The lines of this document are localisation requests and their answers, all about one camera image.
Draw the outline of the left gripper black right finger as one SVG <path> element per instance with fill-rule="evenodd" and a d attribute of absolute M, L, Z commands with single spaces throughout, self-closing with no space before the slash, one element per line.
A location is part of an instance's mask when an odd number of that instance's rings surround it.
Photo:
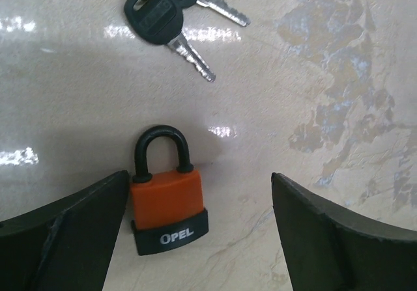
<path fill-rule="evenodd" d="M 293 290 L 415 290 L 416 232 L 357 214 L 272 173 Z"/>

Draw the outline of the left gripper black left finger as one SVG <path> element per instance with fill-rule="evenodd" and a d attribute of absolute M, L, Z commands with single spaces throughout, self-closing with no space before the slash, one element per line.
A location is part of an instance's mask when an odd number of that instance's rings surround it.
<path fill-rule="evenodd" d="M 1 222 L 2 290 L 101 290 L 126 208 L 119 171 Z"/>

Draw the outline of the orange black padlock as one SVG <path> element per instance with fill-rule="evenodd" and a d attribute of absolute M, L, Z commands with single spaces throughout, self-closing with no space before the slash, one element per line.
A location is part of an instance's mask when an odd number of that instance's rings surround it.
<path fill-rule="evenodd" d="M 175 143 L 179 164 L 171 171 L 152 174 L 147 165 L 147 149 L 159 137 Z M 131 227 L 138 255 L 174 250 L 209 232 L 201 175 L 192 165 L 188 143 L 178 129 L 157 125 L 146 130 L 137 140 L 134 163 Z"/>

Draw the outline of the black key bunch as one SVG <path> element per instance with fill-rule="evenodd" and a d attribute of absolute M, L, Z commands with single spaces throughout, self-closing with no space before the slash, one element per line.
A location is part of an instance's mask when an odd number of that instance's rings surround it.
<path fill-rule="evenodd" d="M 183 32 L 183 10 L 194 5 L 210 8 L 236 24 L 246 27 L 250 19 L 224 0 L 126 0 L 124 14 L 131 30 L 146 42 L 167 46 L 195 66 L 207 81 L 216 75 L 198 52 L 188 43 Z"/>

